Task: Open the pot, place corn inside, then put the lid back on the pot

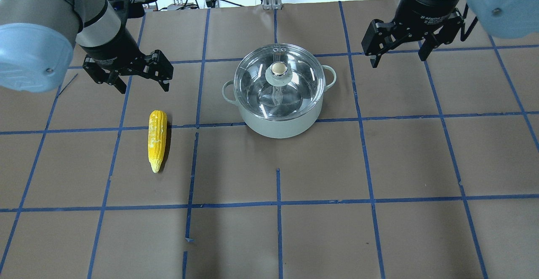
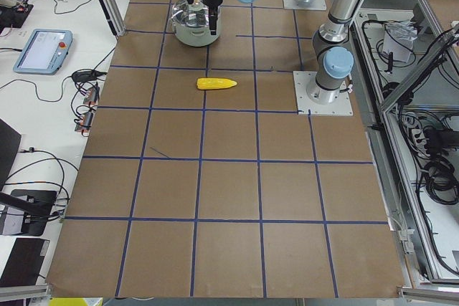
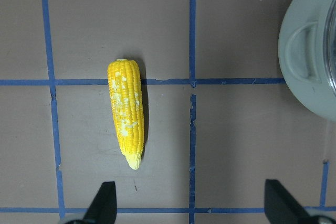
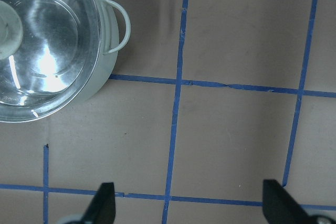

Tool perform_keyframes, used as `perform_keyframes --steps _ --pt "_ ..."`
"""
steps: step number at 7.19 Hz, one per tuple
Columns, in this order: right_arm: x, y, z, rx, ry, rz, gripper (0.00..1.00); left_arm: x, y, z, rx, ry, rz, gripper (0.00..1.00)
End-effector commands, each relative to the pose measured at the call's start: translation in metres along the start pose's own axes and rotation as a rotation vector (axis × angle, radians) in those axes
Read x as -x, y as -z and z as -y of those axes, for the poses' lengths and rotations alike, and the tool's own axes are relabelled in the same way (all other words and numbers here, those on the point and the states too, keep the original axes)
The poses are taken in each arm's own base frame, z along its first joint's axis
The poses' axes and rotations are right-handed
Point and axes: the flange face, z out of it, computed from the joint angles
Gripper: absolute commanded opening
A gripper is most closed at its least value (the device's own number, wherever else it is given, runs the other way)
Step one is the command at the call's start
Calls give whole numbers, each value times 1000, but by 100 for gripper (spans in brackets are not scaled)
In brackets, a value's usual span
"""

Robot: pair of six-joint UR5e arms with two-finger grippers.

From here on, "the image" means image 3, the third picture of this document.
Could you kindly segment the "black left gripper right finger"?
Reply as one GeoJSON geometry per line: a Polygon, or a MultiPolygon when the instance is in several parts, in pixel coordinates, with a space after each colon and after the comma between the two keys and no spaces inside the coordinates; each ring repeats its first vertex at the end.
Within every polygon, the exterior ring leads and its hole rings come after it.
{"type": "Polygon", "coordinates": [[[264,211],[269,223],[303,223],[308,212],[276,179],[265,180],[264,211]]]}

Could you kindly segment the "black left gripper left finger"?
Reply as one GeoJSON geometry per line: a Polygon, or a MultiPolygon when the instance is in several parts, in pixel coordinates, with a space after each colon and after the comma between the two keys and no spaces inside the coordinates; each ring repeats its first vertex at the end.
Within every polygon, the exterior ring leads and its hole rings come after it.
{"type": "Polygon", "coordinates": [[[117,196],[115,182],[103,182],[86,211],[84,223],[115,223],[117,196]]]}

